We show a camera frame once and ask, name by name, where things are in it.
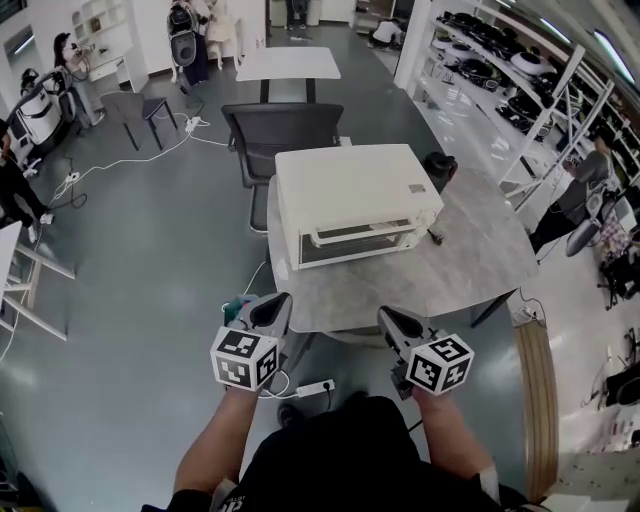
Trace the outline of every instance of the toaster oven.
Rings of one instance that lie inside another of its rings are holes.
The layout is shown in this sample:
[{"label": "toaster oven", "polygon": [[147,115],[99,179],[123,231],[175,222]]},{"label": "toaster oven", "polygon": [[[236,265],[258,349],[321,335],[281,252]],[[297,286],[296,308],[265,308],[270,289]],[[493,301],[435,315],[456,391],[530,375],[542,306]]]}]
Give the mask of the toaster oven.
[{"label": "toaster oven", "polygon": [[280,153],[276,176],[293,270],[411,249],[444,206],[404,144]]}]

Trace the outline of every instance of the ceiling light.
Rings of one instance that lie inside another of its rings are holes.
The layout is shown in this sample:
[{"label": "ceiling light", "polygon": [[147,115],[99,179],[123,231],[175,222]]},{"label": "ceiling light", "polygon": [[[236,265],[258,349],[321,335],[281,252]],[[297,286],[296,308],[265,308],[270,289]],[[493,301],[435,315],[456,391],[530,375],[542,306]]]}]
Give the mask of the ceiling light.
[{"label": "ceiling light", "polygon": [[31,37],[29,37],[29,38],[28,38],[24,43],[22,43],[18,48],[16,48],[16,50],[13,52],[13,54],[14,54],[14,55],[18,55],[22,50],[24,50],[24,49],[27,47],[27,45],[28,45],[31,41],[33,41],[33,39],[34,39],[35,37],[36,37],[36,36],[34,36],[33,34],[31,34]]},{"label": "ceiling light", "polygon": [[571,44],[571,39],[569,39],[567,36],[565,36],[562,32],[560,32],[556,27],[554,27],[547,20],[545,20],[544,18],[540,18],[540,21],[543,23],[543,25],[545,27],[547,27],[549,30],[551,30],[551,32],[553,32],[555,35],[557,35],[563,42],[565,42],[567,44]]},{"label": "ceiling light", "polygon": [[611,42],[609,41],[607,36],[605,36],[601,32],[598,32],[597,30],[593,33],[593,35],[602,45],[605,51],[609,54],[609,57],[611,57],[622,76],[624,76],[632,84],[635,84],[636,82],[633,79],[633,76],[631,76],[629,69],[627,68],[627,66],[625,66],[624,61],[622,60],[620,55],[618,55],[618,52],[615,50],[615,48],[611,45]]}]

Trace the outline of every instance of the oven door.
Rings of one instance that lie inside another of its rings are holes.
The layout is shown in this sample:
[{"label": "oven door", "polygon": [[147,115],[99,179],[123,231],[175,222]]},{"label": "oven door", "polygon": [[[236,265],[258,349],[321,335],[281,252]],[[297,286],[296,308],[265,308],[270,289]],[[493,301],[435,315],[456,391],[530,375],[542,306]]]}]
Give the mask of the oven door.
[{"label": "oven door", "polygon": [[418,224],[409,219],[363,224],[348,228],[313,230],[300,238],[300,265],[313,265],[325,260],[345,261],[368,253],[402,247],[406,235]]}]

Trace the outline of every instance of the gray concrete floor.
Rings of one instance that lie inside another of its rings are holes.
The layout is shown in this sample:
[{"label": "gray concrete floor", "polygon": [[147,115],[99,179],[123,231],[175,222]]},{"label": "gray concrete floor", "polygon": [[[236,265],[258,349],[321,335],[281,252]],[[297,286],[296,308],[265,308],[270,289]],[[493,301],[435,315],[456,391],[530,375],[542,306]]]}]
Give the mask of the gray concrete floor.
[{"label": "gray concrete floor", "polygon": [[[319,81],[318,101],[345,106],[340,133],[354,144],[409,143],[419,157],[438,149],[435,138],[374,54],[348,29],[310,30],[311,44],[331,47],[340,81]],[[273,46],[290,44],[274,29]],[[225,142],[220,107],[255,102],[257,83],[236,83],[233,66],[212,72],[195,91],[211,122],[196,135]],[[167,79],[149,95],[164,95],[174,112],[193,113]],[[303,98],[302,82],[272,86],[272,101]],[[158,121],[170,147],[184,136]],[[122,127],[108,120],[79,138],[68,137],[46,161],[33,186],[41,198],[69,172],[123,158],[158,153],[145,126],[133,150]],[[36,310],[66,327],[66,343],[21,319],[0,365],[0,411],[23,471],[60,511],[139,510],[167,504],[176,466],[215,411],[217,385],[209,348],[220,305],[241,293],[263,260],[266,240],[247,227],[249,191],[241,186],[237,156],[223,147],[187,141],[151,163],[95,170],[76,187],[88,194],[80,210],[57,212],[40,251],[74,267],[69,281],[45,271]],[[273,290],[268,268],[253,291]],[[519,361],[509,315],[502,308],[475,331],[471,312],[436,319],[477,351],[473,373],[456,393],[470,425],[494,454],[503,483],[524,486],[524,427]],[[0,349],[7,333],[0,332]],[[387,351],[347,346],[319,337],[292,375],[295,382],[332,377],[334,403],[368,388],[395,399]],[[301,401],[321,410],[326,397]],[[263,401],[252,427],[247,459],[277,428],[275,401]],[[399,404],[408,424],[416,407]],[[424,438],[414,436],[424,453]]]}]

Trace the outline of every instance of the oven handle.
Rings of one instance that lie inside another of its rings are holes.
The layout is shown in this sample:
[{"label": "oven handle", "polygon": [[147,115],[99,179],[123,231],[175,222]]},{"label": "oven handle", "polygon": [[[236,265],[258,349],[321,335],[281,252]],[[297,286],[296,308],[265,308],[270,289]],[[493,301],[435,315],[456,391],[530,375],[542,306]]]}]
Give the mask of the oven handle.
[{"label": "oven handle", "polygon": [[318,230],[317,229],[312,229],[309,233],[309,236],[311,237],[311,241],[318,247],[322,246],[322,245],[330,245],[330,244],[336,244],[338,242],[350,242],[351,240],[359,240],[361,238],[370,238],[373,236],[380,236],[380,235],[394,235],[396,233],[406,233],[409,231],[414,231],[418,228],[418,223],[415,221],[411,221],[409,224],[406,224],[405,226],[395,226],[393,228],[385,228],[385,229],[378,229],[378,230],[374,230],[374,231],[366,231],[364,233],[356,233],[353,235],[341,235],[341,236],[334,236],[331,238],[320,238],[318,236]]}]

